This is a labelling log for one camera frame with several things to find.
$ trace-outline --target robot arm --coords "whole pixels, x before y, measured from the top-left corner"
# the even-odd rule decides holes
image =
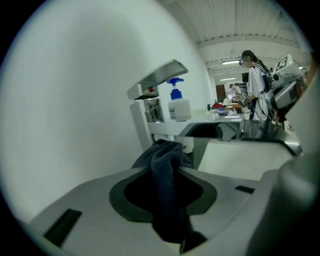
[[[303,74],[289,54],[275,66],[272,89],[265,95],[268,108],[277,113],[280,122],[307,88]]]

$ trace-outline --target person in background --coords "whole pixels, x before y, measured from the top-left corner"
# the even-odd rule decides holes
[[[268,118],[268,92],[269,69],[250,50],[245,50],[241,55],[241,65],[249,68],[248,98],[246,103],[251,103],[250,120],[265,121]]]
[[[241,100],[242,89],[238,86],[235,86],[233,83],[230,84],[229,88],[234,91],[233,99],[235,102],[239,102]]]

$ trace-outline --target dark blue cloth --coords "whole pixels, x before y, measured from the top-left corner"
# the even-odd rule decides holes
[[[185,210],[178,205],[174,171],[180,166],[191,168],[189,158],[183,153],[183,145],[175,141],[152,145],[135,161],[132,168],[142,166],[149,167],[152,173],[156,195],[153,212],[155,221],[179,229],[186,216]]]

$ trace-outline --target gray panel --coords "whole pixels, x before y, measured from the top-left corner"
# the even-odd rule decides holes
[[[68,253],[78,256],[173,255],[150,223],[127,221],[110,204],[109,192],[113,185],[143,170],[130,169],[79,185],[41,212],[31,222],[31,228],[43,234],[65,210],[74,209],[81,211],[82,216],[62,246]],[[264,212],[277,172],[268,171],[261,181],[254,181],[213,175],[185,167],[181,170],[182,174],[186,172],[211,183],[218,193],[217,201],[205,214],[190,217],[195,231],[212,238],[192,252],[196,252],[196,255],[214,252],[220,252],[216,255],[226,255],[221,252],[227,250],[230,251],[227,255],[235,255],[235,251],[243,251]],[[238,185],[256,190],[248,194],[235,190]],[[226,241],[233,241],[233,245],[228,246]]]
[[[244,256],[250,238],[266,209],[277,174],[277,170],[265,172],[251,199],[225,229],[186,255]]]

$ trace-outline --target white shirt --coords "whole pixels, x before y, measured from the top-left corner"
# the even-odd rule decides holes
[[[253,120],[258,121],[267,120],[266,115],[268,114],[263,74],[264,73],[257,67],[250,67],[249,69],[248,95],[257,97],[255,106],[251,103],[251,112],[254,112]]]

